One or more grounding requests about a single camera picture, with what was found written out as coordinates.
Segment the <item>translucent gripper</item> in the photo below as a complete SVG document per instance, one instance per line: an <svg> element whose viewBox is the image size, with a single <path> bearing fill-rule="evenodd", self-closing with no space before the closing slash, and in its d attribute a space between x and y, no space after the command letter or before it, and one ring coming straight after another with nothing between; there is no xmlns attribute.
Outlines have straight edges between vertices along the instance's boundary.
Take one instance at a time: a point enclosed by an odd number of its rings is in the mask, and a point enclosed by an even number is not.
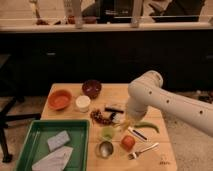
<svg viewBox="0 0 213 171"><path fill-rule="evenodd" d="M145 114L145 111L137 112L134 110L126 110L124 122L127 121L130 123L130 126L134 126L134 124L140 122L144 118Z"/></svg>

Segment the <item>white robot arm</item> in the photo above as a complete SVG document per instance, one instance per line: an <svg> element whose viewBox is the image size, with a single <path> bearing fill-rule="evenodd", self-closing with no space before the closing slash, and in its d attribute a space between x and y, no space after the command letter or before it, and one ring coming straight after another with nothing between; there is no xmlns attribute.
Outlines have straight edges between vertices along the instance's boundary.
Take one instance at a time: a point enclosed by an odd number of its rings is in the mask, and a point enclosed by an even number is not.
<svg viewBox="0 0 213 171"><path fill-rule="evenodd" d="M175 115L196 129L213 137L213 105L177 95L162 88L163 77L150 70L134 79L128 85L129 98L126 103L127 115L141 120L152 106Z"/></svg>

